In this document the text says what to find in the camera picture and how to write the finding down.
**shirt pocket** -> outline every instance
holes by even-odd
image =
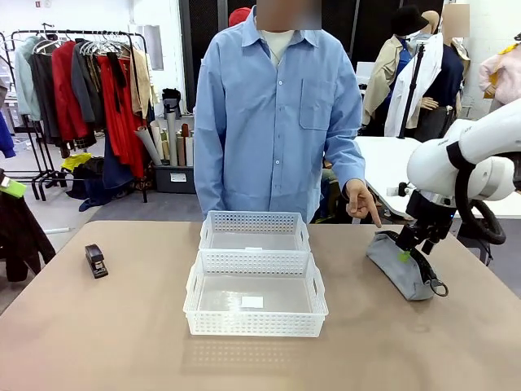
[[[300,126],[309,130],[328,130],[333,108],[335,84],[304,79],[300,96]]]

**gray zipper bag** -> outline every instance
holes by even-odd
[[[396,246],[398,234],[380,231],[367,249],[367,257],[394,283],[407,301],[421,301],[434,295],[446,297],[447,286],[438,280],[427,259],[417,250],[404,252]]]

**black hat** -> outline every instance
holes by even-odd
[[[391,18],[392,33],[401,37],[416,33],[428,24],[429,21],[420,15],[416,6],[399,8]]]

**beige tabletop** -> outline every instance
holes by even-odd
[[[409,303],[365,257],[372,226],[311,226],[330,315],[317,339],[271,339],[190,336],[199,231],[81,229],[0,317],[0,389],[521,390],[521,303],[452,236],[429,257],[450,296]],[[99,280],[92,243],[109,270]]]

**hand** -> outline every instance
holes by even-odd
[[[426,110],[434,110],[438,108],[439,104],[433,99],[428,97],[422,98],[422,103],[420,104],[421,108],[425,108]]]
[[[374,224],[380,228],[382,222],[374,204],[373,195],[367,190],[365,183],[360,179],[351,179],[346,185],[346,192],[349,197],[347,207],[349,216],[362,219],[371,213]]]
[[[491,96],[494,96],[496,94],[496,86],[494,84],[491,84],[490,86],[487,87],[485,92]]]

